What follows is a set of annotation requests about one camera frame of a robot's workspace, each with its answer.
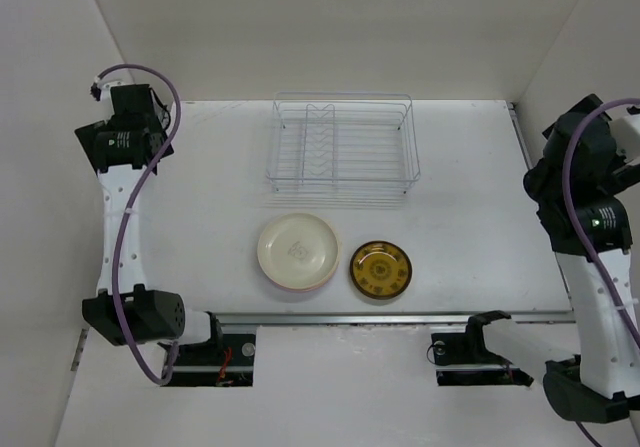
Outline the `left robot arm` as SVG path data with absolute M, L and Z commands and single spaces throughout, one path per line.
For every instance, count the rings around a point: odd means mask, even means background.
M 107 119 L 76 130 L 102 188 L 103 261 L 94 297 L 82 302 L 84 320 L 109 343 L 125 335 L 114 301 L 119 299 L 138 344 L 213 343 L 219 324 L 207 312 L 185 307 L 173 292 L 154 289 L 144 263 L 141 195 L 135 187 L 167 138 L 170 112 L 148 84 L 111 81 L 93 87 Z

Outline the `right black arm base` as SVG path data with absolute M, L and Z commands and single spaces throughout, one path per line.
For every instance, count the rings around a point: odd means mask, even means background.
M 432 332 L 427 360 L 440 387 L 530 387 L 534 379 L 507 360 L 476 349 L 464 332 Z

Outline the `pink plastic plate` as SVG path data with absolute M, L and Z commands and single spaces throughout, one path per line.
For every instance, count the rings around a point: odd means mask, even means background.
M 313 292 L 332 280 L 335 273 L 324 275 L 313 274 L 310 276 L 279 276 L 270 278 L 270 282 L 277 288 L 289 293 Z

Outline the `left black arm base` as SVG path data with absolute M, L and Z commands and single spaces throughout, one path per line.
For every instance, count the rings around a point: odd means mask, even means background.
M 167 387 L 252 387 L 257 329 L 223 326 L 221 336 L 181 345 Z

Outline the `tan plate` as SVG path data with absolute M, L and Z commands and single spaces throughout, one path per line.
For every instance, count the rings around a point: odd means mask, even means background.
M 273 219 L 257 244 L 262 272 L 289 292 L 309 292 L 325 285 L 334 276 L 340 257 L 341 243 L 335 229 L 309 213 Z

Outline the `orange plastic plate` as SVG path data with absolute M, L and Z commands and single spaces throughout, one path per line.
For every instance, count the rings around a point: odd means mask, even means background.
M 288 260 L 279 276 L 310 276 L 336 273 L 342 256 L 342 241 L 336 228 L 322 217 L 292 213 L 276 217 L 279 234 L 286 239 Z

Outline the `white wire dish rack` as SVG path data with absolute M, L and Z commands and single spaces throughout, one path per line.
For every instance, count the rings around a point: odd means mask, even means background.
M 280 92 L 270 130 L 266 178 L 277 193 L 396 197 L 421 177 L 407 94 Z

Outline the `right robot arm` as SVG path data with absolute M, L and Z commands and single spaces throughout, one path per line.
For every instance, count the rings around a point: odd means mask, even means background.
M 639 409 L 639 325 L 630 221 L 617 196 L 639 182 L 639 102 L 590 94 L 543 135 L 542 156 L 523 187 L 568 286 L 580 351 L 558 350 L 490 311 L 467 322 L 469 354 L 476 363 L 518 367 L 566 421 L 625 420 Z

